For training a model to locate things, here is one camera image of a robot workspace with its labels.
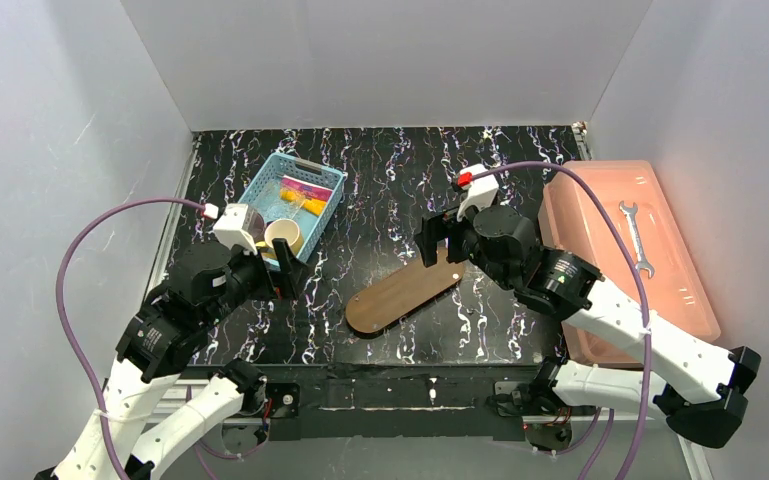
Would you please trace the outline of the yellow mug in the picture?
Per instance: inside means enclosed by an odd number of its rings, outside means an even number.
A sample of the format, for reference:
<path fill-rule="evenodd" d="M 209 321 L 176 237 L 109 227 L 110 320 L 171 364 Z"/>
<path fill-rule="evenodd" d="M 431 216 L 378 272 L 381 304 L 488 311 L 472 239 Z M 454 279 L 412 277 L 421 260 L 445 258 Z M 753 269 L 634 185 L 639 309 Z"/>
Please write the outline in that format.
<path fill-rule="evenodd" d="M 255 245 L 261 254 L 268 259 L 276 260 L 277 254 L 274 249 L 274 241 L 283 239 L 290 248 L 291 253 L 300 258 L 300 251 L 304 245 L 304 237 L 299 224 L 287 218 L 277 219 L 269 222 L 265 228 L 263 238 L 257 240 Z"/>

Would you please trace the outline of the yellow toothpaste tube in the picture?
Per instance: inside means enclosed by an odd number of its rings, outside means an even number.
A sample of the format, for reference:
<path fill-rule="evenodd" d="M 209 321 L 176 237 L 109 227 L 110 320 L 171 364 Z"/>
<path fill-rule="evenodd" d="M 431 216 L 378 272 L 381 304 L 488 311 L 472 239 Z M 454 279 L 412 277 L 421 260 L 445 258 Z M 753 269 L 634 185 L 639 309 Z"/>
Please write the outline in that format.
<path fill-rule="evenodd" d="M 280 197 L 282 200 L 296 205 L 315 216 L 321 216 L 327 205 L 326 201 L 308 197 L 301 191 L 289 188 L 282 188 Z"/>

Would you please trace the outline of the light blue plastic basket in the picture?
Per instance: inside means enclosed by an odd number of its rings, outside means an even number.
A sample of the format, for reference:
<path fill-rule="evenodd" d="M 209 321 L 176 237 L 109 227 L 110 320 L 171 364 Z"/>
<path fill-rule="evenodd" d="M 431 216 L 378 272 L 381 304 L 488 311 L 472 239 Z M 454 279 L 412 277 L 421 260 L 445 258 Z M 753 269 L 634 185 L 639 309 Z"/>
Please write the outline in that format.
<path fill-rule="evenodd" d="M 347 177 L 346 172 L 333 167 L 273 152 L 245 188 L 239 202 L 251 205 L 267 224 L 284 218 L 295 221 L 303 239 L 296 257 L 306 262 L 342 200 Z M 324 188 L 328 198 L 323 212 L 315 214 L 306 210 L 301 201 L 282 199 L 285 178 Z"/>

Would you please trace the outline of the oval wooden tray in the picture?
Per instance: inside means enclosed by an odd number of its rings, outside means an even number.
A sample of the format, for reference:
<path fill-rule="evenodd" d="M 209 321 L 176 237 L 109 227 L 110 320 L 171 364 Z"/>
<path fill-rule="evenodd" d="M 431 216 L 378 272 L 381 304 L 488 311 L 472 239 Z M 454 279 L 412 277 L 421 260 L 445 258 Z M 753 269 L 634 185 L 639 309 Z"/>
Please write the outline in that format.
<path fill-rule="evenodd" d="M 456 286 L 465 271 L 465 262 L 425 267 L 412 261 L 353 295 L 345 306 L 347 324 L 356 334 L 378 335 Z"/>

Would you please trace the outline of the purple mug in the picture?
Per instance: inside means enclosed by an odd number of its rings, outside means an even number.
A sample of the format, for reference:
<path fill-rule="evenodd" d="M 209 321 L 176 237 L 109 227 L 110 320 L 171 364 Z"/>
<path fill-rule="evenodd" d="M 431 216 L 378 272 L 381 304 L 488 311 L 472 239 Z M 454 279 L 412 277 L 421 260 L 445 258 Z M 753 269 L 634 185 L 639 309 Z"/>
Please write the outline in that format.
<path fill-rule="evenodd" d="M 248 205 L 244 220 L 244 230 L 252 237 L 255 246 L 265 242 L 266 228 L 267 224 L 261 213 L 252 205 Z"/>

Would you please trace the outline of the clear textured acrylic holder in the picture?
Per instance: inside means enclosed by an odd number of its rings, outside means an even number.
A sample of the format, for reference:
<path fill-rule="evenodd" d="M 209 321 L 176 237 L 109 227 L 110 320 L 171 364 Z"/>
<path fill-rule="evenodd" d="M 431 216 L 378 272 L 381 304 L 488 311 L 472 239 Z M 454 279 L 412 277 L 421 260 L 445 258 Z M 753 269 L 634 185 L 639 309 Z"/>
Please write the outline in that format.
<path fill-rule="evenodd" d="M 254 200 L 254 208 L 261 213 L 267 224 L 282 218 L 295 220 L 301 213 L 305 213 L 305 210 L 281 199 L 282 188 L 280 180 L 269 180 Z"/>

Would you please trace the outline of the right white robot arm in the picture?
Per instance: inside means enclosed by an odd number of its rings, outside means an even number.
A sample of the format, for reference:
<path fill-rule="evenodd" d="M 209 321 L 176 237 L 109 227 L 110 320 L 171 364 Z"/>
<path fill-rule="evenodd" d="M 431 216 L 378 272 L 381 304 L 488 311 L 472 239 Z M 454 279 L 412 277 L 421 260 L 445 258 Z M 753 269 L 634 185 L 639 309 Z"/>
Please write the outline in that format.
<path fill-rule="evenodd" d="M 727 350 L 693 337 L 644 309 L 599 269 L 575 254 L 542 245 L 532 221 L 509 206 L 456 209 L 422 219 L 414 239 L 425 266 L 446 242 L 450 263 L 469 261 L 528 309 L 589 332 L 637 361 L 649 353 L 650 386 L 640 371 L 545 360 L 510 404 L 541 408 L 594 406 L 647 413 L 678 435 L 721 448 L 741 427 L 761 357 L 742 346 Z"/>

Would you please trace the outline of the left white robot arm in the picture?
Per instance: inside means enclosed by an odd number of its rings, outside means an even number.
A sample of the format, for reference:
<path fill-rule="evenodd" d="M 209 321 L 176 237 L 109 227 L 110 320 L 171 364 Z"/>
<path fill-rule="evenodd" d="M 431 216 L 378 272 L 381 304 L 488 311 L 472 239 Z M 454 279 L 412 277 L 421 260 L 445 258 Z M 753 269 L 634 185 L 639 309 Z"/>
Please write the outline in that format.
<path fill-rule="evenodd" d="M 102 405 L 67 456 L 37 478 L 158 479 L 220 422 L 265 405 L 265 375 L 236 359 L 167 418 L 146 426 L 193 355 L 207 346 L 210 332 L 233 311 L 251 300 L 299 297 L 308 266 L 283 238 L 273 253 L 276 270 L 241 246 L 211 241 L 187 248 L 132 317 L 106 383 L 91 379 Z"/>

